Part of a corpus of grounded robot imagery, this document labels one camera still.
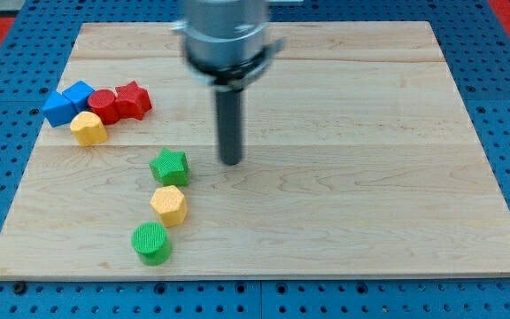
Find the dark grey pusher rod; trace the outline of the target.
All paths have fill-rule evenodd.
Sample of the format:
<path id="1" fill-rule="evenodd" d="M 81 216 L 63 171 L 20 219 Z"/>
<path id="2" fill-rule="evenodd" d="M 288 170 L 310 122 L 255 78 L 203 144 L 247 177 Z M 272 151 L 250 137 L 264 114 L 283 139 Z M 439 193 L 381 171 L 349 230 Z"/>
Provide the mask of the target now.
<path id="1" fill-rule="evenodd" d="M 220 160 L 233 166 L 243 157 L 242 91 L 216 91 L 214 95 Z"/>

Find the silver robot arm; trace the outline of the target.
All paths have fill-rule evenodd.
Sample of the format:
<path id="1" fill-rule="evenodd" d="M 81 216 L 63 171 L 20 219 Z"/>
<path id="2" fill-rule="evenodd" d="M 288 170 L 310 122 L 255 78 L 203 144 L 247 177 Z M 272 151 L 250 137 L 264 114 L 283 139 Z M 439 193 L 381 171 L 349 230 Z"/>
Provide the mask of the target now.
<path id="1" fill-rule="evenodd" d="M 268 38 L 262 0 L 183 0 L 174 31 L 190 71 L 214 94 L 220 161 L 243 159 L 243 91 L 271 65 L 283 39 Z"/>

